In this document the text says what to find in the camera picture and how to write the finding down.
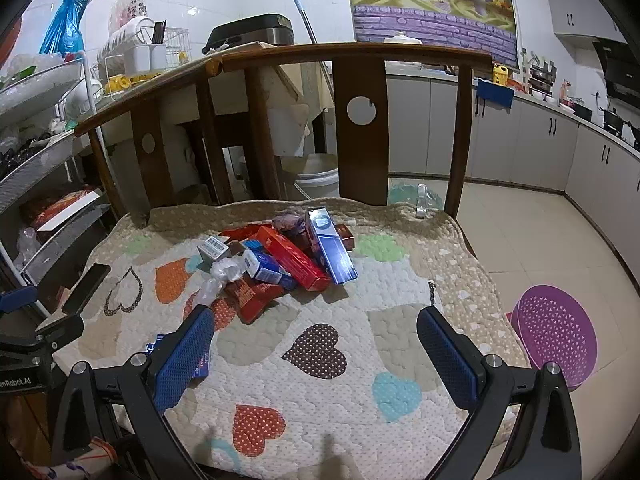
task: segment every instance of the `wooden post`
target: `wooden post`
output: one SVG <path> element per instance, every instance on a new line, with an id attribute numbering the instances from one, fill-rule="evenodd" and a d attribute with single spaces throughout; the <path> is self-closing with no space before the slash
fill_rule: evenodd
<path id="1" fill-rule="evenodd" d="M 280 184 L 273 155 L 267 103 L 258 68 L 244 70 L 244 84 L 251 121 L 251 153 L 245 150 L 244 156 L 254 198 L 280 200 Z"/>
<path id="2" fill-rule="evenodd" d="M 456 102 L 456 127 L 453 136 L 453 154 L 451 157 L 451 171 L 449 173 L 449 187 L 444 212 L 456 219 L 462 187 L 465 183 L 466 162 L 469 157 L 469 143 L 471 142 L 471 120 L 473 109 L 471 67 L 460 65 L 458 69 L 458 100 Z"/>
<path id="3" fill-rule="evenodd" d="M 369 205 L 386 205 L 389 176 L 389 118 L 385 60 L 381 57 L 336 57 L 335 129 L 340 167 L 340 196 Z M 347 114 L 354 97 L 376 107 L 369 124 L 355 124 Z"/>
<path id="4" fill-rule="evenodd" d="M 231 193 L 231 184 L 229 184 L 229 176 L 226 172 L 225 157 L 222 153 L 216 111 L 211 100 L 208 79 L 196 81 L 196 98 L 200 115 L 200 131 L 204 139 L 209 171 L 216 190 L 218 203 L 220 205 L 228 204 L 234 201 L 234 197 Z"/>
<path id="5" fill-rule="evenodd" d="M 118 193 L 116 185 L 111 177 L 111 173 L 109 172 L 109 167 L 105 158 L 106 155 L 102 152 L 102 146 L 98 139 L 98 132 L 95 131 L 95 128 L 92 128 L 89 130 L 88 135 L 89 142 L 91 143 L 91 150 L 94 154 L 95 166 L 98 169 L 98 175 L 100 176 L 100 181 L 107 193 L 109 202 L 111 202 L 111 209 L 113 210 L 116 219 L 120 219 L 126 215 L 127 211 L 122 205 L 122 199 L 120 198 L 120 194 Z"/>
<path id="6" fill-rule="evenodd" d="M 131 128 L 142 183 L 151 209 L 175 205 L 174 184 L 166 163 L 158 101 L 142 101 L 131 109 Z"/>

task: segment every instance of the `round hole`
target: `round hole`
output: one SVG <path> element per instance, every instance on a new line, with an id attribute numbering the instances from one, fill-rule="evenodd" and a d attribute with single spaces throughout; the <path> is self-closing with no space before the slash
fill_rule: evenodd
<path id="1" fill-rule="evenodd" d="M 145 134 L 142 137 L 142 149 L 145 150 L 145 153 L 153 153 L 156 148 L 156 140 L 154 136 L 151 134 Z"/>
<path id="2" fill-rule="evenodd" d="M 366 126 L 376 118 L 376 105 L 367 97 L 354 97 L 347 104 L 347 115 L 352 123 Z"/>

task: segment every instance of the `upper cabinet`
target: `upper cabinet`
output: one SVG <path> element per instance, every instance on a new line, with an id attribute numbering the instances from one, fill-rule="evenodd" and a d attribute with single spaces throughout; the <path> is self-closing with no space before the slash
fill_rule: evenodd
<path id="1" fill-rule="evenodd" d="M 599 0 L 549 0 L 549 7 L 556 34 L 626 43 Z"/>

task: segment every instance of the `chopsticks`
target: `chopsticks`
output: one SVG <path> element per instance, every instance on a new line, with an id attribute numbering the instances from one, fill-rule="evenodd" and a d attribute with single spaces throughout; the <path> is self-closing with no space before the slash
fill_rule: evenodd
<path id="1" fill-rule="evenodd" d="M 164 22 L 154 23 L 154 34 L 151 38 L 151 44 L 164 43 L 164 30 L 166 29 L 166 20 Z"/>

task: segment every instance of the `blue plastic bag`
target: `blue plastic bag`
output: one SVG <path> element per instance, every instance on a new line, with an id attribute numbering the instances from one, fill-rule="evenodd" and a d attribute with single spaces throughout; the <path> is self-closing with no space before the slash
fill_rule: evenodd
<path id="1" fill-rule="evenodd" d="M 44 36 L 41 54 L 59 52 L 65 57 L 69 52 L 84 50 L 80 20 L 88 3 L 89 0 L 62 0 Z"/>

